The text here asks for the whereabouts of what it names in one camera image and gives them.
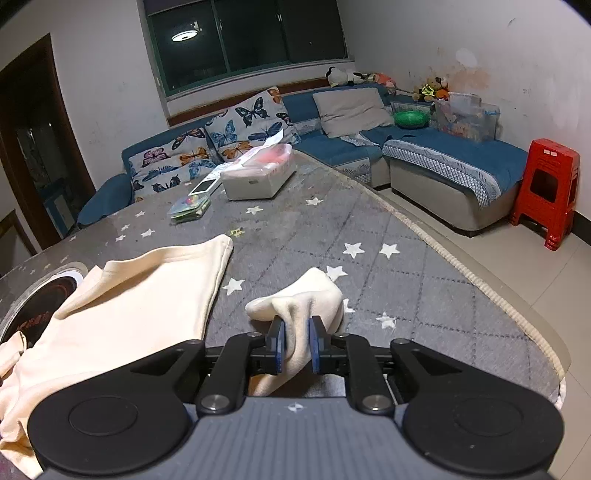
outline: blue gripper pad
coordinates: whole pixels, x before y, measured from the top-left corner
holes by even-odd
[[[277,335],[277,356],[275,361],[277,362],[277,372],[283,372],[283,359],[285,352],[285,322],[281,322],[279,327],[279,334]]]
[[[312,355],[312,371],[315,374],[318,374],[320,372],[318,335],[316,335],[316,329],[314,328],[314,322],[312,319],[308,319],[308,343]]]

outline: gray mattress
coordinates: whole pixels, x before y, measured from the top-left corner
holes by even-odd
[[[244,280],[242,290],[231,295],[220,290],[207,326],[208,345],[265,329],[248,319],[245,305],[250,300],[275,293],[310,267],[341,267],[346,275],[335,283],[350,308],[341,330],[364,335],[376,346],[388,346],[395,337],[411,338],[547,397],[556,393],[557,374],[535,343],[399,221],[383,200],[310,157],[295,157],[298,171],[274,199],[231,202],[219,188],[203,218],[174,226],[166,213],[194,186],[181,185],[63,240],[0,279],[0,318],[28,286],[64,263],[103,267],[108,260],[196,244],[240,229],[222,286],[234,278]],[[322,202],[308,205],[306,200],[315,197]],[[256,215],[246,212],[257,205],[262,211]],[[129,227],[122,232],[125,225]],[[154,232],[143,237],[148,229]],[[361,243],[364,253],[356,258],[344,254],[345,243]],[[400,253],[387,258],[380,253],[383,244],[397,245]],[[162,301],[174,308],[174,298]],[[340,379],[310,379],[305,373],[291,386],[302,395],[344,392]]]

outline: window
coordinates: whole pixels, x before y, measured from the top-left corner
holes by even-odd
[[[347,56],[336,0],[144,0],[166,95]]]

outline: white box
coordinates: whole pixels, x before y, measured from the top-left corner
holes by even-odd
[[[291,145],[278,144],[265,148],[245,163],[221,173],[226,195],[230,200],[268,199],[296,171]]]

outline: door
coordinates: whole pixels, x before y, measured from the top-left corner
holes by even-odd
[[[67,236],[95,188],[66,114],[49,35],[0,72],[0,158],[41,247]]]

